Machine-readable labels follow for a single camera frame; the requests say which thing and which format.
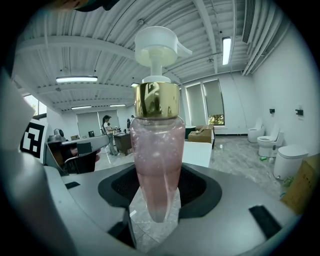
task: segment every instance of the woman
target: woman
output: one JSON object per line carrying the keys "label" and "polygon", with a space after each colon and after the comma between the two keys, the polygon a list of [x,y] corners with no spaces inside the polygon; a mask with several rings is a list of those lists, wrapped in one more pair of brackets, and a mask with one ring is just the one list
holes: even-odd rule
{"label": "woman", "polygon": [[104,134],[107,135],[109,137],[110,143],[109,143],[109,149],[110,149],[110,154],[112,156],[118,156],[119,153],[115,150],[114,148],[114,135],[113,135],[113,131],[115,131],[116,129],[111,128],[109,120],[110,120],[111,116],[105,115],[102,119],[102,131],[104,131]]}

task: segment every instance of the toilet seat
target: toilet seat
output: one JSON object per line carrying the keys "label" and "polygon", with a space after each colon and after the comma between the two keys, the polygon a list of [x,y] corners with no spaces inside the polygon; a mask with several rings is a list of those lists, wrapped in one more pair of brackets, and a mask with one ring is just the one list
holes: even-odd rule
{"label": "toilet seat", "polygon": [[286,159],[299,159],[308,155],[308,151],[299,145],[283,146],[278,149],[278,154]]}
{"label": "toilet seat", "polygon": [[274,142],[274,140],[270,139],[270,136],[261,136],[261,137],[258,137],[257,140],[261,142]]}

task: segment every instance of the marble floor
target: marble floor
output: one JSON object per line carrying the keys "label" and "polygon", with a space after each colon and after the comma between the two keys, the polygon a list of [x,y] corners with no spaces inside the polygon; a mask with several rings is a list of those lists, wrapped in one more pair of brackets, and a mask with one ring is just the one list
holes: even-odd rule
{"label": "marble floor", "polygon": [[[250,179],[271,197],[280,199],[283,188],[273,176],[274,163],[260,161],[258,148],[258,144],[248,142],[245,136],[217,136],[211,152],[209,168]],[[127,156],[124,154],[113,156],[106,153],[106,150],[102,149],[99,153],[100,160],[95,164],[95,171],[134,161],[132,153]],[[178,190],[167,220],[164,223],[156,223],[148,213],[142,191],[139,188],[130,205],[137,249],[145,253],[151,252],[164,241],[178,225],[180,207]]]}

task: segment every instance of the white toilet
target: white toilet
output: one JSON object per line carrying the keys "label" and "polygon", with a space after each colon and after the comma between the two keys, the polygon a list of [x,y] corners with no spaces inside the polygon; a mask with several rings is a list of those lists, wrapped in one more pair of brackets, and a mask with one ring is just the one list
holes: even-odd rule
{"label": "white toilet", "polygon": [[248,130],[248,141],[257,143],[257,138],[265,135],[265,127],[262,124],[262,118],[258,118],[255,127]]}
{"label": "white toilet", "polygon": [[278,180],[294,176],[299,170],[308,151],[299,145],[282,146],[276,155],[273,175]]}
{"label": "white toilet", "polygon": [[280,131],[279,125],[275,123],[270,136],[260,136],[257,138],[257,142],[259,144],[259,156],[276,157],[278,148],[284,142],[284,133]]}

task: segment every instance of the window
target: window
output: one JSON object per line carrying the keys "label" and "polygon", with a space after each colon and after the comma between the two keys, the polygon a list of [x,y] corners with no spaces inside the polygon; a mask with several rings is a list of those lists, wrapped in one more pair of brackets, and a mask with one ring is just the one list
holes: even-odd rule
{"label": "window", "polygon": [[47,113],[47,106],[32,95],[25,96],[24,100],[34,109],[34,116]]}
{"label": "window", "polygon": [[186,96],[190,108],[190,121],[192,126],[203,126],[207,123],[205,114],[204,97],[200,83],[188,86]]}
{"label": "window", "polygon": [[215,126],[225,125],[224,101],[219,80],[203,83],[206,106],[208,109],[208,124]]}

